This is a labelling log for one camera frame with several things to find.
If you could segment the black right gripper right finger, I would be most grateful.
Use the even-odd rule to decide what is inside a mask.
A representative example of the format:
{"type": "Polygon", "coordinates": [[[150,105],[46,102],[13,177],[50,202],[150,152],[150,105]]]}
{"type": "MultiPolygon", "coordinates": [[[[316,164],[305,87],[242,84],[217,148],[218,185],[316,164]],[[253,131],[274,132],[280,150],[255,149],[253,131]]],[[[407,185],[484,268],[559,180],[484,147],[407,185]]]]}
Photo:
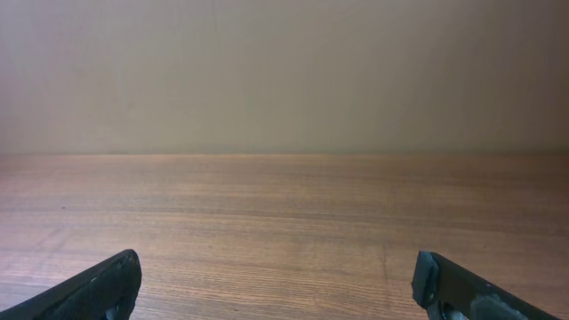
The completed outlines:
{"type": "Polygon", "coordinates": [[[436,252],[418,253],[412,289],[429,320],[558,320],[436,252]]]}

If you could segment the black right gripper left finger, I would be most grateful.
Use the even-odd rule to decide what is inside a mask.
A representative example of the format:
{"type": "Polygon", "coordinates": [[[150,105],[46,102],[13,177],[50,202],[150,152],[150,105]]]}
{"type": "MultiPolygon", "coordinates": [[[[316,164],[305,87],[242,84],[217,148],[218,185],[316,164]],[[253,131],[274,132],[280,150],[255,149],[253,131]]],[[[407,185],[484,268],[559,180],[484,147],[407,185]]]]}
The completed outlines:
{"type": "Polygon", "coordinates": [[[128,320],[141,286],[133,249],[123,250],[68,280],[1,312],[1,320],[128,320]]]}

